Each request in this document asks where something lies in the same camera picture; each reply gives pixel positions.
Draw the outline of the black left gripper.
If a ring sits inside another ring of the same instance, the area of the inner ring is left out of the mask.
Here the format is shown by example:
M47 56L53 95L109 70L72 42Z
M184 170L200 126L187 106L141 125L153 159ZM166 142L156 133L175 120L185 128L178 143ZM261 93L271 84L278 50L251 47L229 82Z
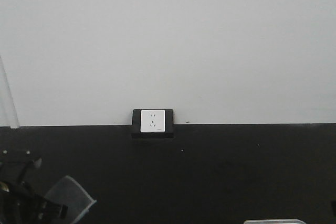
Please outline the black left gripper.
M52 223L67 215L66 205L54 203L31 186L1 181L1 223Z

